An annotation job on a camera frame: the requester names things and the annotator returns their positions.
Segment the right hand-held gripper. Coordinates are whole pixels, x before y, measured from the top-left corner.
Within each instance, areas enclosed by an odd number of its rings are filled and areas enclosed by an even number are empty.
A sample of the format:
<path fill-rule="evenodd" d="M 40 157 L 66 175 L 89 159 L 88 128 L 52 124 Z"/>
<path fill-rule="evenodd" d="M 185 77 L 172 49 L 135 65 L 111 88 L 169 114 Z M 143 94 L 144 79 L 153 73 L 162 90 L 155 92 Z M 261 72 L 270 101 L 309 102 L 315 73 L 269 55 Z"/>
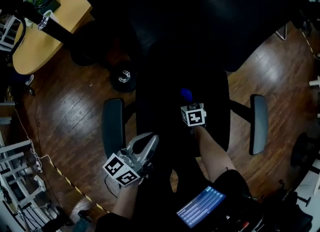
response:
<path fill-rule="evenodd" d="M 182 120 L 188 127 L 201 126 L 206 123 L 207 113 L 203 103 L 195 103 L 180 108 Z"/>

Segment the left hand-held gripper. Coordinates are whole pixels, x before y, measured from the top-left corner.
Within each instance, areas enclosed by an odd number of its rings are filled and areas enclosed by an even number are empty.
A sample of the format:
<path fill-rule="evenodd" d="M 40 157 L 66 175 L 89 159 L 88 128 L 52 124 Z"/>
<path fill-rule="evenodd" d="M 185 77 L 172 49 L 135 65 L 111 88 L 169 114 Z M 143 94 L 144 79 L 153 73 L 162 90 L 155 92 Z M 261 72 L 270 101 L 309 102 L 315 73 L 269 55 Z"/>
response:
<path fill-rule="evenodd" d="M 127 145 L 113 153 L 102 166 L 107 175 L 122 187 L 148 176 L 153 170 L 150 158 L 159 143 L 159 136 L 146 132 L 134 137 Z"/>

